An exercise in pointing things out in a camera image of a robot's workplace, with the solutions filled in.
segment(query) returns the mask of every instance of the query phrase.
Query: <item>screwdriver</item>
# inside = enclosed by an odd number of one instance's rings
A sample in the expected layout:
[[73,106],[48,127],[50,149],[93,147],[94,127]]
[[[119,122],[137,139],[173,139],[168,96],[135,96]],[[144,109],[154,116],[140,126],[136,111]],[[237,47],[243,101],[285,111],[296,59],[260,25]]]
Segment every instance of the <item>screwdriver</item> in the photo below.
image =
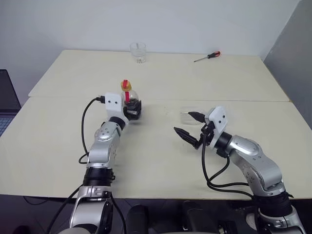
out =
[[213,52],[212,54],[209,54],[209,55],[207,55],[207,56],[204,57],[204,58],[195,60],[194,62],[198,62],[198,61],[201,61],[201,60],[203,60],[203,59],[216,58],[216,57],[219,57],[220,55],[221,55],[221,51],[215,51],[215,52]]

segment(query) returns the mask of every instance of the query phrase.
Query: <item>red screwdriver handle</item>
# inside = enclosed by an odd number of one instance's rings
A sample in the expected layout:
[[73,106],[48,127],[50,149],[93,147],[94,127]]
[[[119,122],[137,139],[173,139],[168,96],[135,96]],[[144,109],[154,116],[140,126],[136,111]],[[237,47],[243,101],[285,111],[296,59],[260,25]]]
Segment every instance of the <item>red screwdriver handle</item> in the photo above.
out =
[[211,59],[211,58],[216,58],[216,57],[219,57],[221,55],[221,51],[215,51],[213,52],[212,54],[209,54],[207,56],[207,58]]

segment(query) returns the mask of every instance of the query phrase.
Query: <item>white table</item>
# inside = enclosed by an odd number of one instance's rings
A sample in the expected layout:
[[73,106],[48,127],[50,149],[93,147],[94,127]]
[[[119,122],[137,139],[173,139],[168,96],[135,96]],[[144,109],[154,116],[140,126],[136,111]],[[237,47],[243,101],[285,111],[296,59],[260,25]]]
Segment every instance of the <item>white table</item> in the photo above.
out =
[[[87,97],[31,97],[0,137],[0,194],[67,197],[82,183],[85,165],[80,121]],[[189,106],[227,110],[227,132],[257,141],[283,173],[287,191],[312,197],[312,132],[290,102],[143,100],[140,120],[122,134],[112,184],[115,197],[244,199],[206,187],[200,151],[184,142],[173,127],[198,137],[201,125],[183,125],[180,110]],[[86,115],[89,148],[95,130],[106,120],[105,107],[93,104]],[[225,160],[207,150],[207,171]],[[244,181],[233,164],[216,183]]]
[[148,53],[136,64],[130,53],[65,50],[30,97],[88,97],[121,92],[130,80],[142,100],[289,101],[257,56]]

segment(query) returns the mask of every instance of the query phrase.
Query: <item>laptop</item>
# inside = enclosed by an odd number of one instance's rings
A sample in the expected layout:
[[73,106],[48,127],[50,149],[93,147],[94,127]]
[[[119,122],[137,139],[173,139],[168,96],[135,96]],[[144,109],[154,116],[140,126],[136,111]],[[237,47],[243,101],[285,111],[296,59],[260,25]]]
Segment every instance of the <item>laptop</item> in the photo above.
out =
[[7,70],[0,69],[0,136],[20,110],[20,102]]

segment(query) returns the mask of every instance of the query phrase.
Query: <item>laptop keyboard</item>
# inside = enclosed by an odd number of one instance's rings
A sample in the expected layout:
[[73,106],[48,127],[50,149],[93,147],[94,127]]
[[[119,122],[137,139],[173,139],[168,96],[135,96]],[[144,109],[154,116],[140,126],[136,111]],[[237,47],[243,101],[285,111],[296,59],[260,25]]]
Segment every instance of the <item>laptop keyboard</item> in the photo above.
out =
[[4,132],[7,126],[11,123],[13,118],[1,118],[0,117],[0,136]]

